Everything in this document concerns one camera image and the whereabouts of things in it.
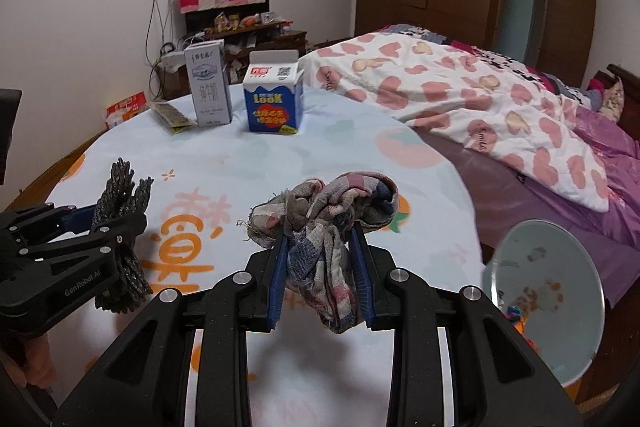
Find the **person's left hand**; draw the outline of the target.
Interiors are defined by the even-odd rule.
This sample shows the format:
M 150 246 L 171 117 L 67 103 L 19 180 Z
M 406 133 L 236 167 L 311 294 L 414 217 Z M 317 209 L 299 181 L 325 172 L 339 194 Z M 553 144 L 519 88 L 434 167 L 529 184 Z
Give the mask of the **person's left hand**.
M 4 352 L 1 352 L 1 363 L 18 387 L 27 385 L 41 389 L 49 388 L 55 381 L 56 373 L 51 359 L 50 343 L 47 334 L 25 343 L 25 362 L 16 363 Z

